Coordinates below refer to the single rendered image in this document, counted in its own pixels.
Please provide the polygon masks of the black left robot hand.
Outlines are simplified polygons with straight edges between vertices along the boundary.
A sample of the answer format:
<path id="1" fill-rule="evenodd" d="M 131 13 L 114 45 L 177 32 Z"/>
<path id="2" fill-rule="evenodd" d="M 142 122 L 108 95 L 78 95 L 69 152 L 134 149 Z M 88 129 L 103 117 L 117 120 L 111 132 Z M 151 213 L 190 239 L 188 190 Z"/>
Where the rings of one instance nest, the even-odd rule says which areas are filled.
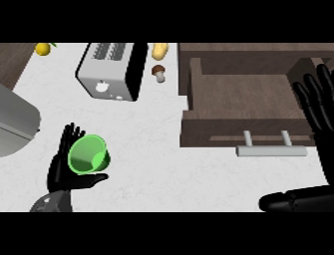
<path id="1" fill-rule="evenodd" d="M 86 135 L 86 132 L 69 123 L 63 127 L 57 152 L 51 158 L 47 172 L 47 190 L 75 190 L 91 188 L 109 176 L 105 173 L 78 175 L 68 165 L 68 152 L 75 141 Z"/>

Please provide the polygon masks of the green cup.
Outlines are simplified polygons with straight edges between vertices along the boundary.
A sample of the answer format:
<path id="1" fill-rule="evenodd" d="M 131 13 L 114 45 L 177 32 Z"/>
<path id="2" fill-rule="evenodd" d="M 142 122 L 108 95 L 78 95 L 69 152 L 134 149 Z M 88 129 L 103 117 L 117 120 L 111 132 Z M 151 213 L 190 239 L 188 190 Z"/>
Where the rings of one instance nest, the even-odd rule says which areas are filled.
<path id="1" fill-rule="evenodd" d="M 105 140 L 96 134 L 84 135 L 72 144 L 68 152 L 68 166 L 78 175 L 108 168 L 111 156 Z"/>

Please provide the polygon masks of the open wooden drawer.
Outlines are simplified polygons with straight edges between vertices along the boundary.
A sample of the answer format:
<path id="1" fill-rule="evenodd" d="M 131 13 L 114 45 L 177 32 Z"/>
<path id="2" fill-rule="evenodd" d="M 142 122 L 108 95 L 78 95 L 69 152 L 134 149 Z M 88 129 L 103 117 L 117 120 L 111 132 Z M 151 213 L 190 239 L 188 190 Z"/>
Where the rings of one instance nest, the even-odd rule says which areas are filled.
<path id="1" fill-rule="evenodd" d="M 248 131 L 256 145 L 281 145 L 287 132 L 293 144 L 310 146 L 312 130 L 291 84 L 315 72 L 315 64 L 303 58 L 281 75 L 207 75 L 201 59 L 190 59 L 179 145 L 235 147 Z"/>

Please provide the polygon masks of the grey metal appliance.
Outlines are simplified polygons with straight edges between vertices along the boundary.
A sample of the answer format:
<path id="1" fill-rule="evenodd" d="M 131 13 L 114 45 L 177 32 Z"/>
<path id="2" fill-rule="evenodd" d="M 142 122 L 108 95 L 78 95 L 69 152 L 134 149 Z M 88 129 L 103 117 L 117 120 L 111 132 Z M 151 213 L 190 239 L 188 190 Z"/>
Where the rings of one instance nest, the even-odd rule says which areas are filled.
<path id="1" fill-rule="evenodd" d="M 37 108 L 0 84 L 0 157 L 32 140 L 40 120 Z"/>

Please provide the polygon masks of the silver toaster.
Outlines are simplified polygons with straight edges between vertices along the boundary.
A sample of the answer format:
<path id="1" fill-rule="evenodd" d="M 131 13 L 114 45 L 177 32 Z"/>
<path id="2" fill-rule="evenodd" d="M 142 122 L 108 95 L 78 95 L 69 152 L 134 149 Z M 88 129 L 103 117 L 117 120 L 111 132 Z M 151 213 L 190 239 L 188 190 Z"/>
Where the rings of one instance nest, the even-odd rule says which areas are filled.
<path id="1" fill-rule="evenodd" d="M 93 99 L 134 102 L 139 98 L 146 43 L 90 43 L 75 78 Z"/>

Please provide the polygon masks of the wooden cabinet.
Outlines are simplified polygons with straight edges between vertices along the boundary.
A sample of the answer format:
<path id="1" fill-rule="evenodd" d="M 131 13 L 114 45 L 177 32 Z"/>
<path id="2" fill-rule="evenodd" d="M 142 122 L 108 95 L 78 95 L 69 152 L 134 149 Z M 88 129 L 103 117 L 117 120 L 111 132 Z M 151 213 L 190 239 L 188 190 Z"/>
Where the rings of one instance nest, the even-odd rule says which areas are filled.
<path id="1" fill-rule="evenodd" d="M 205 75 L 284 75 L 295 62 L 319 58 L 334 66 L 334 43 L 177 43 L 177 94 L 186 95 L 189 60 Z"/>

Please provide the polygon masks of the brown wooden board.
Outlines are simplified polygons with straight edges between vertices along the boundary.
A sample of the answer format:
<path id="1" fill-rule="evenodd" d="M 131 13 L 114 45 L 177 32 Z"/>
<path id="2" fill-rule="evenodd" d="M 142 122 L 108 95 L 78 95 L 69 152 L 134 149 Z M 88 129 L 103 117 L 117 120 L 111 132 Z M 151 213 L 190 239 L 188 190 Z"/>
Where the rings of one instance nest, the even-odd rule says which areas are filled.
<path id="1" fill-rule="evenodd" d="M 13 90 L 35 49 L 34 43 L 0 43 L 0 84 Z"/>

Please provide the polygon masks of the brown mushroom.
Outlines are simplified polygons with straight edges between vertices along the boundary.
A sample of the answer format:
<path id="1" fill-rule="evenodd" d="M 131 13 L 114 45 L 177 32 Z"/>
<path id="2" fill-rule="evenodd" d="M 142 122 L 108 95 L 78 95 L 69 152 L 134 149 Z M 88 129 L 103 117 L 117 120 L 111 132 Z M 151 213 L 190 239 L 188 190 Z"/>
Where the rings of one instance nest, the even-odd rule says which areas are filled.
<path id="1" fill-rule="evenodd" d="M 152 75 L 156 77 L 156 82 L 162 83 L 165 81 L 164 76 L 165 68 L 161 65 L 152 67 Z"/>

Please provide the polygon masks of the yellow lemon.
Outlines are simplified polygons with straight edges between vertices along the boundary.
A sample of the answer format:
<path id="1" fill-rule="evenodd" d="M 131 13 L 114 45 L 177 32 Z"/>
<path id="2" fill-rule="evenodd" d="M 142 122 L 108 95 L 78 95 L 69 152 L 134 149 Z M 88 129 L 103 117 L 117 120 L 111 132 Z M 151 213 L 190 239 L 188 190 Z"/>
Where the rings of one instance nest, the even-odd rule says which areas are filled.
<path id="1" fill-rule="evenodd" d="M 38 56 L 47 56 L 50 54 L 51 48 L 57 47 L 54 43 L 38 43 L 35 45 L 35 53 Z"/>

